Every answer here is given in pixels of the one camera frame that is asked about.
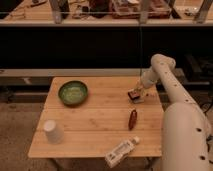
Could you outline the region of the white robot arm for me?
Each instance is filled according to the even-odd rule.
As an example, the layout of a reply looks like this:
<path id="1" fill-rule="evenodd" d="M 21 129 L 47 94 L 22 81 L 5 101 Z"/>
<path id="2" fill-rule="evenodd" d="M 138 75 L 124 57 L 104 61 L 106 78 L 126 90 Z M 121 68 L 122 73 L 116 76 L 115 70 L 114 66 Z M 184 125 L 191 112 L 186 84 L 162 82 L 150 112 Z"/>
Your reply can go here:
<path id="1" fill-rule="evenodd" d="M 155 54 L 138 87 L 161 81 L 170 105 L 162 121 L 162 171 L 210 171 L 207 138 L 212 127 L 198 103 L 173 74 L 173 58 Z"/>

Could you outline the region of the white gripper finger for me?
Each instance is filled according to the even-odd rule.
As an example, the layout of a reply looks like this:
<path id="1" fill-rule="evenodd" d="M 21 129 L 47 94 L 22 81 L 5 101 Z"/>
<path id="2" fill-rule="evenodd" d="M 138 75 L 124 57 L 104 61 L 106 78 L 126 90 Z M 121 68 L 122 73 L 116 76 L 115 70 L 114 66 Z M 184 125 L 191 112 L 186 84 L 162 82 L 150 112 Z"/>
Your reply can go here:
<path id="1" fill-rule="evenodd" d="M 136 91 L 139 93 L 139 94 L 144 94 L 144 88 L 143 88 L 143 86 L 136 86 Z"/>

